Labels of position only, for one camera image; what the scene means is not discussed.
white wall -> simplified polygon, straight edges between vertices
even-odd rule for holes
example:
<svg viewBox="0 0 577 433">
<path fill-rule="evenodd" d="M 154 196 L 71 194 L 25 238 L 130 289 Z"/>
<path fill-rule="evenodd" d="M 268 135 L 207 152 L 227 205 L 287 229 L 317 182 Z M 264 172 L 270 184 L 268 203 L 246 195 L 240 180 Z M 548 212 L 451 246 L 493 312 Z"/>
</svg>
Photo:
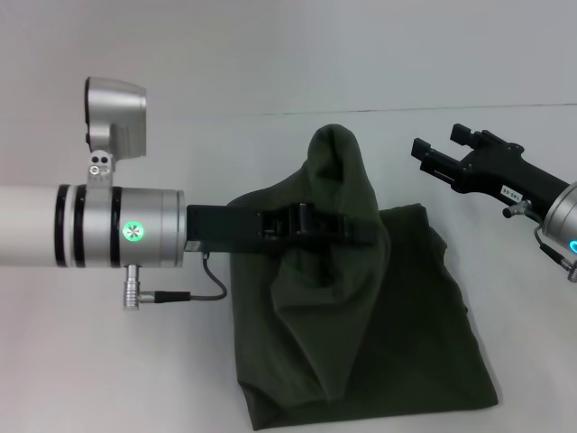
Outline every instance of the white wall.
<svg viewBox="0 0 577 433">
<path fill-rule="evenodd" d="M 0 0 L 0 183 L 84 182 L 88 75 L 148 88 L 149 156 L 119 164 L 117 184 L 198 204 L 284 179 L 315 129 L 344 124 L 381 207 L 423 203 L 448 242 L 501 403 L 299 431 L 573 432 L 577 287 L 530 221 L 455 194 L 410 147 L 420 136 L 462 157 L 448 135 L 463 123 L 574 181 L 576 16 L 570 0 Z M 211 260 L 228 283 L 226 257 Z M 125 314 L 123 281 L 0 268 L 0 431 L 250 431 L 230 299 Z M 142 285 L 215 290 L 194 254 Z"/>
</svg>

dark green cloth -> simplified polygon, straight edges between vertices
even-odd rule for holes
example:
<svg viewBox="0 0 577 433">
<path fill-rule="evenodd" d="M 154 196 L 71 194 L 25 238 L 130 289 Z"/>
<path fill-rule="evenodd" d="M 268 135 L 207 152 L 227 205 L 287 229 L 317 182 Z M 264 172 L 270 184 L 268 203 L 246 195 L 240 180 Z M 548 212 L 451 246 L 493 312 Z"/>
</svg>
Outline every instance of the dark green cloth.
<svg viewBox="0 0 577 433">
<path fill-rule="evenodd" d="M 420 205 L 379 212 L 350 131 L 318 130 L 299 171 L 231 206 L 292 202 L 375 221 L 380 235 L 326 253 L 231 254 L 236 370 L 254 429 L 498 403 L 444 241 Z"/>
</svg>

green status light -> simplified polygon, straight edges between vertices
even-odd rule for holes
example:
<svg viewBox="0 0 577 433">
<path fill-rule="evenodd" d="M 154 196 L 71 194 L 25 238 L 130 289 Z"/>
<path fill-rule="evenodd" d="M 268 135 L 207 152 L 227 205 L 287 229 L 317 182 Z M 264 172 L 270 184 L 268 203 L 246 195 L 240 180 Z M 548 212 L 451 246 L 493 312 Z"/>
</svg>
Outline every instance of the green status light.
<svg viewBox="0 0 577 433">
<path fill-rule="evenodd" d="M 144 227 L 138 221 L 130 221 L 124 225 L 123 235 L 127 241 L 138 242 L 144 236 Z"/>
</svg>

black cable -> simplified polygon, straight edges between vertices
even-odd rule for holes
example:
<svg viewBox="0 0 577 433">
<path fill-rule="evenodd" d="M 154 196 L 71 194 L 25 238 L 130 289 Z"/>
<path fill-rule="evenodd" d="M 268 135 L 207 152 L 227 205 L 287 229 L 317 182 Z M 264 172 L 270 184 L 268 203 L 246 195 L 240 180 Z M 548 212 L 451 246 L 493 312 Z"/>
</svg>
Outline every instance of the black cable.
<svg viewBox="0 0 577 433">
<path fill-rule="evenodd" d="M 535 212 L 528 209 L 525 210 L 524 214 L 527 217 L 533 218 L 538 223 L 538 226 L 535 227 L 535 230 L 533 230 L 533 234 L 535 235 L 535 239 L 539 243 L 539 249 L 543 251 L 545 254 L 547 254 L 549 258 L 553 260 L 555 263 L 559 264 L 565 270 L 568 270 L 571 267 L 571 262 L 569 261 L 569 259 L 565 258 L 561 253 L 557 252 L 551 246 L 545 244 L 541 240 L 541 237 L 539 236 L 539 230 L 541 230 L 541 228 L 543 227 L 543 218 L 540 217 Z"/>
<path fill-rule="evenodd" d="M 541 237 L 539 237 L 539 230 L 543 228 L 543 218 L 540 215 L 528 209 L 524 212 L 524 214 L 528 217 L 532 217 L 538 223 L 538 226 L 535 227 L 535 230 L 533 230 L 533 235 L 535 235 L 535 239 L 539 243 L 539 246 L 541 246 L 543 244 L 543 241 L 541 240 Z"/>
<path fill-rule="evenodd" d="M 199 296 L 199 295 L 190 295 L 190 300 L 220 300 L 226 298 L 228 294 L 228 290 L 226 286 L 223 284 L 222 281 L 218 280 L 215 275 L 210 272 L 208 269 L 208 258 L 210 257 L 210 253 L 204 253 L 202 256 L 202 266 L 205 268 L 206 275 L 216 283 L 218 287 L 223 291 L 220 295 L 213 295 L 213 296 Z"/>
</svg>

